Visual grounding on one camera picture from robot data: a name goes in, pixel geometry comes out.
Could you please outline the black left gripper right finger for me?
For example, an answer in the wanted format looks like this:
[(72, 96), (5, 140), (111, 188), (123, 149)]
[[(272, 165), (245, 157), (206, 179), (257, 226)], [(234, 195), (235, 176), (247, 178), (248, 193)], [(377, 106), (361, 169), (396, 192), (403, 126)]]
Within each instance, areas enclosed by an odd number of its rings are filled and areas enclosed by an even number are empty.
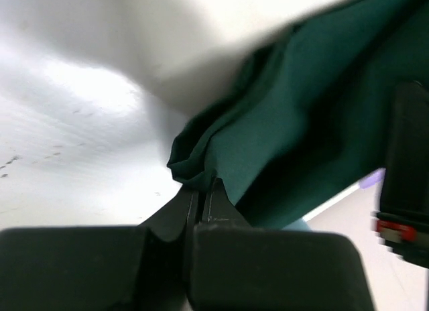
[(214, 178), (205, 194), (202, 215), (197, 224), (201, 229), (249, 229), (251, 225), (234, 207), (220, 178)]

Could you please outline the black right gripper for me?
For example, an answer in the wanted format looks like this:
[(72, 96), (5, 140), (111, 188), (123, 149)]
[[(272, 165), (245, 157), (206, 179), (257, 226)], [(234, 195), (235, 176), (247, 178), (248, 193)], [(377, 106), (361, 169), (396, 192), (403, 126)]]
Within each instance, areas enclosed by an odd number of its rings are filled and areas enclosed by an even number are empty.
[(428, 90), (402, 82), (393, 96), (375, 232), (403, 260), (428, 267)]

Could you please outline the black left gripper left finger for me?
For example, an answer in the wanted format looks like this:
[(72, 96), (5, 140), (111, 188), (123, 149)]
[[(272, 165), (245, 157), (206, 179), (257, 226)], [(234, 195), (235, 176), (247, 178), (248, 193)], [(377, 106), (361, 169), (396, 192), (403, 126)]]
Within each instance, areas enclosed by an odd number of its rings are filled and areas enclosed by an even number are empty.
[(186, 228), (191, 210), (198, 205), (198, 192), (182, 186), (161, 209), (139, 226), (148, 228), (164, 242), (175, 241)]

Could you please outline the lilac plate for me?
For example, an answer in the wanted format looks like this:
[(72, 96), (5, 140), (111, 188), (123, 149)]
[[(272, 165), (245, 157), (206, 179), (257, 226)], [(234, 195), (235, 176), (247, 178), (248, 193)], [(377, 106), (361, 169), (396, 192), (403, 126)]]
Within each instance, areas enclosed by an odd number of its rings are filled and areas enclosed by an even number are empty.
[(370, 188), (384, 180), (385, 168), (380, 168), (358, 181), (360, 189)]

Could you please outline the dark green cloth placemat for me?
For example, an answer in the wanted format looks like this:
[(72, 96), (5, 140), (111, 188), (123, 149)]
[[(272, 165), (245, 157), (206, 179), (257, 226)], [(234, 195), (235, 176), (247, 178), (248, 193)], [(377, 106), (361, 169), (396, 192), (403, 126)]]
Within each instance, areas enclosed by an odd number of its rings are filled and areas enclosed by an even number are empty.
[(402, 80), (428, 83), (428, 0), (351, 0), (256, 51), (168, 167), (200, 191), (221, 178), (253, 226), (284, 228), (384, 164)]

